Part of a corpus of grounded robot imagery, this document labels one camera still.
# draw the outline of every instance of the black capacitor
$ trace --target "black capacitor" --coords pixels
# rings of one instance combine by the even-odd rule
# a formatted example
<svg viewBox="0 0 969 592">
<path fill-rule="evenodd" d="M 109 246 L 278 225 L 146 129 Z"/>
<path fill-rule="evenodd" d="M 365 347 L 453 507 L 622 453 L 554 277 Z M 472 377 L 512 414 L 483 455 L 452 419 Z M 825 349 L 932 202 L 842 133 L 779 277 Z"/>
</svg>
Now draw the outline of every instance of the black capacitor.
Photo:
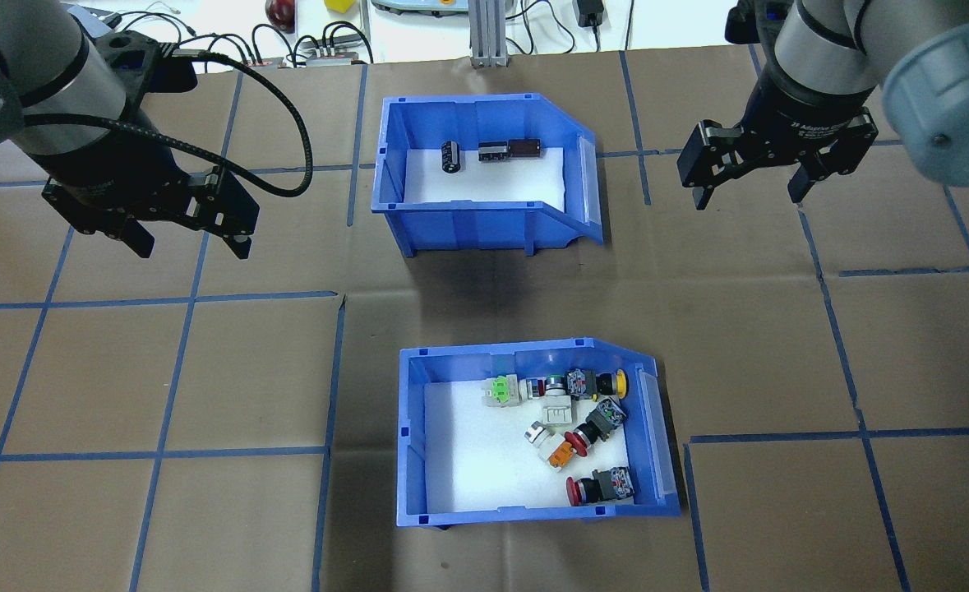
<svg viewBox="0 0 969 592">
<path fill-rule="evenodd" d="M 458 173 L 462 171 L 462 153 L 459 151 L 459 143 L 455 140 L 447 140 L 440 146 L 440 156 L 443 161 L 444 172 Z"/>
</svg>

